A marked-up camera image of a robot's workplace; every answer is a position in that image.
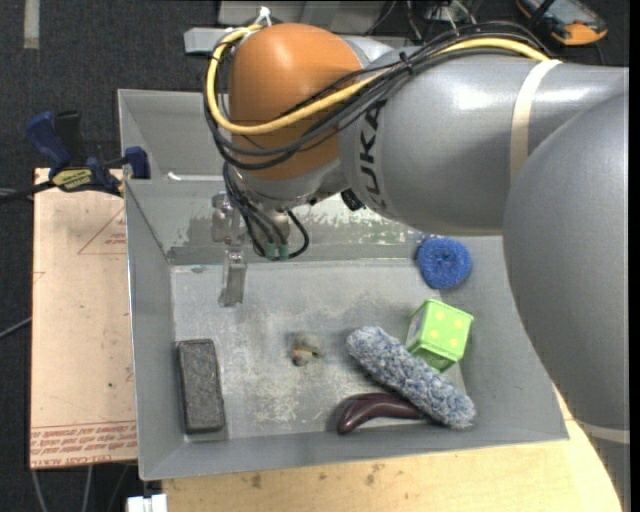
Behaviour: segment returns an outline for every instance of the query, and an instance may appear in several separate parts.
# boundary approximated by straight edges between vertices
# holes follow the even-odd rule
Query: cardboard box
[[[34,208],[30,467],[135,460],[124,202],[52,189]]]

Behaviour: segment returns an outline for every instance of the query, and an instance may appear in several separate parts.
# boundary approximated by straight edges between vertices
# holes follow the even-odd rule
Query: gray bin
[[[299,259],[265,263],[246,248],[244,302],[218,305],[224,246],[212,242],[211,198],[224,189],[197,93],[121,90],[123,150],[142,146],[151,179],[127,182],[125,202],[139,470],[144,480],[407,456],[567,437],[553,385],[519,320],[501,237],[460,238],[472,272],[438,293],[413,261],[420,233],[339,198],[296,210],[311,235]],[[300,239],[295,234],[292,250]],[[336,407],[380,388],[345,350],[379,325],[404,339],[409,316],[437,298],[474,315],[467,352],[451,374],[478,409],[475,426],[375,420],[346,436]],[[297,332],[325,356],[289,358]],[[182,426],[176,343],[214,340],[227,425],[209,436]]]

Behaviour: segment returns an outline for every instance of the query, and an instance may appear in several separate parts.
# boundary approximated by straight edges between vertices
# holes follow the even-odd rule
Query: green dice
[[[469,313],[429,299],[411,315],[407,350],[443,372],[464,356],[472,322]]]

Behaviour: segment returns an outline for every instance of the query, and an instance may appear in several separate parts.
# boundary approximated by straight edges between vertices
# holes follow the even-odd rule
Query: gray sponge
[[[472,425],[476,409],[471,399],[380,327],[362,327],[351,333],[347,350],[373,379],[431,418],[454,429]]]

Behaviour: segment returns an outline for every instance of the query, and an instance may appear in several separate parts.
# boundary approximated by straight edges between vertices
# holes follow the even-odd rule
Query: blue sponge ball
[[[469,251],[451,238],[427,238],[418,248],[417,260],[422,277],[436,290],[459,285],[471,270]]]

